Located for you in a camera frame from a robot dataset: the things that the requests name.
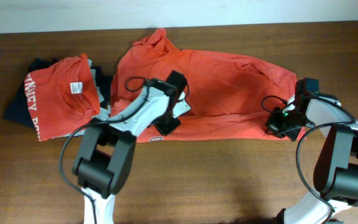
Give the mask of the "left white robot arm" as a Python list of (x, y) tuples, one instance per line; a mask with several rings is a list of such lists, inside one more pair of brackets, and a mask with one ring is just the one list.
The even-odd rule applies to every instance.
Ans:
[(85, 223), (112, 223), (114, 201), (129, 177), (137, 138), (155, 126), (162, 136), (179, 125), (174, 109), (185, 100), (185, 78), (143, 78), (138, 97), (119, 114), (92, 119), (84, 131), (72, 172), (74, 188), (84, 196)]

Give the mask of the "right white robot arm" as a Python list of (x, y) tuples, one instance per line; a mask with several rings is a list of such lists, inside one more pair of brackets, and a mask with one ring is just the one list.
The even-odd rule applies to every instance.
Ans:
[[(297, 141), (296, 168), (308, 191), (282, 209), (275, 223), (331, 223), (335, 214), (358, 207), (358, 121), (332, 95), (298, 93), (283, 103), (269, 111), (265, 125), (275, 137)], [(304, 140), (317, 130), (326, 139), (309, 185), (300, 152)]]

